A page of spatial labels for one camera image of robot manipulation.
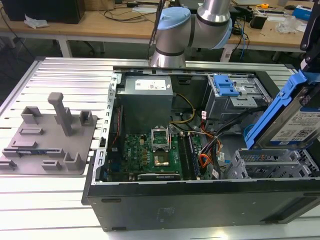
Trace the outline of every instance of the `wooden workbench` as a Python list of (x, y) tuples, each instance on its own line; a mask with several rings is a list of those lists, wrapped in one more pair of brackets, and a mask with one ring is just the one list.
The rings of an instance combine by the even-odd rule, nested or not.
[[(278, 0), (266, 0), (271, 7), (281, 8), (277, 5)], [(313, 6), (313, 2), (288, 1), (288, 5)], [(114, 14), (127, 12), (128, 9), (116, 9)], [(128, 12), (123, 15), (114, 16), (115, 18), (131, 18), (139, 16), (140, 13)], [(154, 21), (155, 15), (146, 16)], [(148, 43), (154, 24), (151, 21), (138, 23), (124, 23), (103, 16), (102, 12), (86, 11), (79, 24), (64, 24), (50, 22), (49, 27), (33, 29), (22, 21), (10, 21), (6, 16), (10, 27), (19, 37), (54, 39), (58, 40), (64, 57), (71, 57), (68, 40), (98, 41), (98, 42), (122, 42), (122, 43)], [(266, 21), (263, 29), (252, 29), (246, 24), (245, 33), (250, 38), (249, 49), (299, 52), (300, 42), (303, 32), (280, 34), (276, 32), (276, 22)], [(0, 20), (0, 36), (13, 37), (4, 21)], [(225, 47), (223, 54), (228, 55), (239, 42), (239, 36), (232, 35)]]

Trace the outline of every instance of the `green motherboard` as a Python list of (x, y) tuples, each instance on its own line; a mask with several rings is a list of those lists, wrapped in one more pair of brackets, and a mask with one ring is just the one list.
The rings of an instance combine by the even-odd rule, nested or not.
[[(183, 170), (179, 153), (177, 134), (171, 135), (171, 149), (169, 152), (153, 152), (151, 134), (127, 134), (124, 142), (124, 159), (120, 172), (129, 173), (159, 173), (180, 174), (183, 179)], [(165, 144), (165, 136), (154, 139), (155, 144)], [(201, 150), (201, 139), (198, 135), (192, 136), (193, 149), (198, 157)]]

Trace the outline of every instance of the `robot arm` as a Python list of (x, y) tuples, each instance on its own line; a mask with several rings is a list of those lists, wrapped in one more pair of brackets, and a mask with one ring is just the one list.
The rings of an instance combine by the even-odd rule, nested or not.
[(304, 72), (319, 73), (318, 58), (320, 55), (320, 2), (314, 3), (308, 25), (306, 26), (300, 49), (306, 51), (301, 63)]
[(163, 10), (158, 25), (156, 51), (151, 67), (183, 68), (186, 47), (218, 49), (228, 41), (232, 31), (230, 0), (206, 0), (191, 14), (187, 8)]

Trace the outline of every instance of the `blue box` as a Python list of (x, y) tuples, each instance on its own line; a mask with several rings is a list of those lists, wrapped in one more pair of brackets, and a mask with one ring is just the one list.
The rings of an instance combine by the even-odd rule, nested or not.
[(295, 16), (297, 19), (302, 19), (308, 21), (310, 18), (312, 10), (303, 8), (303, 6), (296, 6), (295, 10), (292, 13), (292, 16)]

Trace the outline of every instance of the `black computer case side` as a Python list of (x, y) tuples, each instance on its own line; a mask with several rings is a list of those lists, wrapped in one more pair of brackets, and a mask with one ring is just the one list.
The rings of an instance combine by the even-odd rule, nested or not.
[(2, 4), (11, 21), (23, 21), (27, 15), (49, 23), (78, 24), (85, 13), (84, 0), (2, 0)]
[(320, 204), (319, 180), (90, 185), (102, 229), (286, 224)]

